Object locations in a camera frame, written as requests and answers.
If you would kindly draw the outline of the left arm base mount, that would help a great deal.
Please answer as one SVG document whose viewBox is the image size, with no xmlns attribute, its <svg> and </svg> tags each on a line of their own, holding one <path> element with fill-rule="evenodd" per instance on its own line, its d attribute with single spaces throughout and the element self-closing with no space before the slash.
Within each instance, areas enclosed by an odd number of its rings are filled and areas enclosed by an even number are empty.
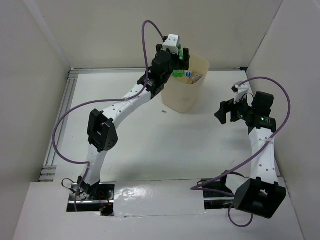
<svg viewBox="0 0 320 240">
<path fill-rule="evenodd" d="M 64 178 L 61 185 L 69 191 L 68 213 L 99 212 L 104 217 L 114 216 L 115 184 L 100 182 L 91 195 L 81 189 L 76 192 L 78 184 L 70 178 Z"/>
</svg>

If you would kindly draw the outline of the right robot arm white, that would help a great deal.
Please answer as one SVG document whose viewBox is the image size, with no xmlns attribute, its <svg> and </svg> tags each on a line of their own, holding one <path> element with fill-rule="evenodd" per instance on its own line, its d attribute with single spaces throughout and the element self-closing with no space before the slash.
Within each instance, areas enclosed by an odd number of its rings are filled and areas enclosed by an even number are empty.
<svg viewBox="0 0 320 240">
<path fill-rule="evenodd" d="M 223 196 L 234 194 L 235 209 L 270 219 L 286 197 L 286 190 L 279 185 L 275 166 L 275 140 L 271 137 L 277 130 L 276 120 L 270 117 L 274 96 L 257 92 L 251 105 L 247 96 L 220 103 L 215 113 L 225 124 L 227 113 L 231 122 L 244 120 L 248 127 L 252 156 L 249 179 L 238 173 L 230 173 L 218 184 Z"/>
</svg>

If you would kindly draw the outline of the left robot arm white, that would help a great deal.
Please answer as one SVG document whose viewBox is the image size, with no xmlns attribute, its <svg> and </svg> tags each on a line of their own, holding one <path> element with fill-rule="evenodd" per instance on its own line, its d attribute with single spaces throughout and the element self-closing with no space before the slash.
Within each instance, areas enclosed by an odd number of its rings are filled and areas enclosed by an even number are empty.
<svg viewBox="0 0 320 240">
<path fill-rule="evenodd" d="M 78 177 L 81 194 L 88 200 L 97 197 L 101 181 L 101 170 L 106 154 L 118 142 L 117 128 L 136 109 L 156 97 L 168 82 L 173 71 L 190 67 L 188 48 L 170 50 L 163 44 L 156 46 L 156 55 L 145 74 L 133 89 L 124 96 L 124 101 L 114 103 L 102 111 L 94 109 L 88 121 L 89 166 Z"/>
</svg>

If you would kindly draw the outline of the green plastic bottle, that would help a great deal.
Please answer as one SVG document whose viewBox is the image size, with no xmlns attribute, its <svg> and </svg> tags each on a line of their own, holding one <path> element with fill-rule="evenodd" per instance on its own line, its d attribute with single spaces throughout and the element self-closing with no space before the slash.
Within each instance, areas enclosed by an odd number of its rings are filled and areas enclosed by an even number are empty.
<svg viewBox="0 0 320 240">
<path fill-rule="evenodd" d="M 172 76 L 174 78 L 182 78 L 185 76 L 185 73 L 186 73 L 186 69 L 184 69 L 182 66 L 182 63 L 184 62 L 184 59 L 185 59 L 184 50 L 180 43 L 178 44 L 177 49 L 178 49 L 178 56 L 179 56 L 178 69 L 173 70 Z"/>
</svg>

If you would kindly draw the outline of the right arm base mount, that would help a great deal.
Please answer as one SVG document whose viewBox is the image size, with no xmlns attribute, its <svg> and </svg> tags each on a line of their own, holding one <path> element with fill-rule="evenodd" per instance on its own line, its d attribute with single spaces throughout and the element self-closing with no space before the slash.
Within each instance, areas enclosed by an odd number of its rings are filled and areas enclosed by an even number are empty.
<svg viewBox="0 0 320 240">
<path fill-rule="evenodd" d="M 210 183 L 204 188 L 215 191 L 203 191 L 205 210 L 228 209 L 234 202 L 233 192 L 226 186 L 227 178 Z"/>
</svg>

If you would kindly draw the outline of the red cap label bottle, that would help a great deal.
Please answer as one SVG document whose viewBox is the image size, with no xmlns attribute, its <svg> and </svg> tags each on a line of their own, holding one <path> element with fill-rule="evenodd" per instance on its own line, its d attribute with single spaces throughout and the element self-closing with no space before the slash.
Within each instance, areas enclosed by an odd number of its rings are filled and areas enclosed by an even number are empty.
<svg viewBox="0 0 320 240">
<path fill-rule="evenodd" d="M 202 73 L 193 71 L 187 81 L 187 84 L 193 85 L 197 83 L 202 77 L 203 77 Z"/>
</svg>

